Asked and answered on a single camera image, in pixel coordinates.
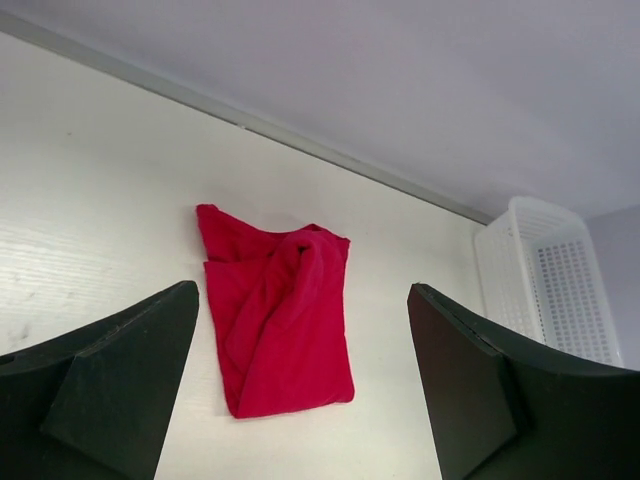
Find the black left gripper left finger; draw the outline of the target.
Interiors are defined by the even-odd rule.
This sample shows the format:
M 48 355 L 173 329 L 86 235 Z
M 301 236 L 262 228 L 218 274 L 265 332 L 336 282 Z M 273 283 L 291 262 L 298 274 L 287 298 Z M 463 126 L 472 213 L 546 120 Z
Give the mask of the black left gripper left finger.
M 198 313 L 181 281 L 2 355 L 2 478 L 154 478 Z

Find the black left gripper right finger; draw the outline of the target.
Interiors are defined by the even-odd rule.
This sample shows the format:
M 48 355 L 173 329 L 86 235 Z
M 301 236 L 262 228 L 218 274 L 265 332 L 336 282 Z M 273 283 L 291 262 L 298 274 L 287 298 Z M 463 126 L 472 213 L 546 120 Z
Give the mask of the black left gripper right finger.
M 506 329 L 433 287 L 407 307 L 445 479 L 635 479 L 639 374 Z

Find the magenta t shirt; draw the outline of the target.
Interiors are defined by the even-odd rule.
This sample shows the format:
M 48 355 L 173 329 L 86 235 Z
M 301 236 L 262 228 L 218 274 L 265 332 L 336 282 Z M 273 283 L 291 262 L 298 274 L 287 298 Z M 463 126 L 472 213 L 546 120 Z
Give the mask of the magenta t shirt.
M 196 208 L 224 395 L 249 419 L 349 403 L 344 286 L 350 241 L 309 224 L 260 230 Z

